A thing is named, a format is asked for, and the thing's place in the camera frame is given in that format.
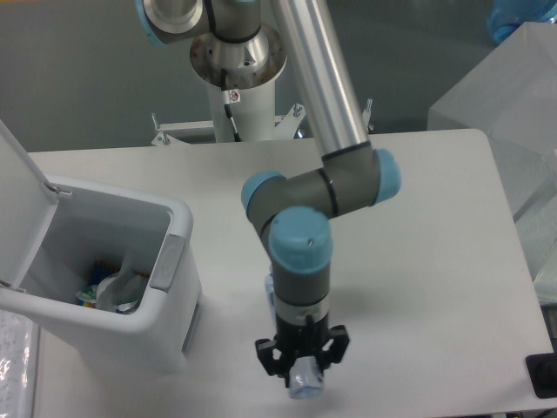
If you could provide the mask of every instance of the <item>black wire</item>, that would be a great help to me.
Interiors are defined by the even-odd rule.
[[[551,414],[555,409],[557,409],[557,408],[546,409],[546,410],[543,411],[542,413],[536,415],[534,418],[543,418],[544,416],[548,416],[548,415]]]
[[[226,91],[226,76],[228,75],[228,71],[224,68],[220,70],[220,90]],[[234,130],[234,142],[242,142],[242,138],[236,129],[236,124],[232,122],[234,117],[232,116],[232,108],[230,104],[225,104],[225,113],[226,116],[231,120],[232,129]]]

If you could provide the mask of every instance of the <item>white trash can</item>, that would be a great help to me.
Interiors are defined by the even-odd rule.
[[[99,367],[176,372],[201,294],[182,201],[48,179],[0,121],[0,308],[22,314]],[[138,310],[77,305],[96,260],[150,278]]]

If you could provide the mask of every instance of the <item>open bin lid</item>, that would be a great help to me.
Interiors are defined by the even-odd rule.
[[[59,193],[0,120],[0,287],[20,286]]]

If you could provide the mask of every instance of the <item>blue joint cap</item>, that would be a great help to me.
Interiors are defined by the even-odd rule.
[[[393,155],[387,150],[376,150],[379,159],[379,191],[375,204],[390,199],[400,190],[400,169]]]
[[[307,206],[285,209],[271,223],[269,251],[272,258],[289,272],[318,272],[331,262],[329,219]]]
[[[283,176],[279,172],[266,171],[266,172],[256,172],[246,180],[246,182],[244,183],[244,187],[242,187],[242,205],[244,205],[244,209],[246,213],[250,205],[250,200],[252,200],[253,194],[268,179],[274,179],[276,177],[280,177],[282,179],[285,178],[285,176]]]
[[[143,7],[143,0],[136,0],[136,9],[138,10],[139,21],[141,22],[141,25],[143,26],[143,29],[145,30],[145,33],[147,34],[147,37],[149,38],[151,43],[158,48],[166,46],[166,44],[157,37],[157,35],[155,34],[155,32],[153,32],[153,29],[149,25],[149,21],[147,20],[145,9]]]

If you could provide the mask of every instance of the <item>white table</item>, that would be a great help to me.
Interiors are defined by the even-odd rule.
[[[332,221],[331,326],[352,338],[325,395],[292,401],[253,342],[273,336],[269,261],[240,189],[263,169],[316,168],[312,140],[45,152],[45,172],[186,201],[204,305],[182,374],[88,370],[42,333],[36,418],[392,417],[557,406],[538,400],[524,359],[551,351],[489,145],[478,131],[372,137],[399,161],[400,194]]]

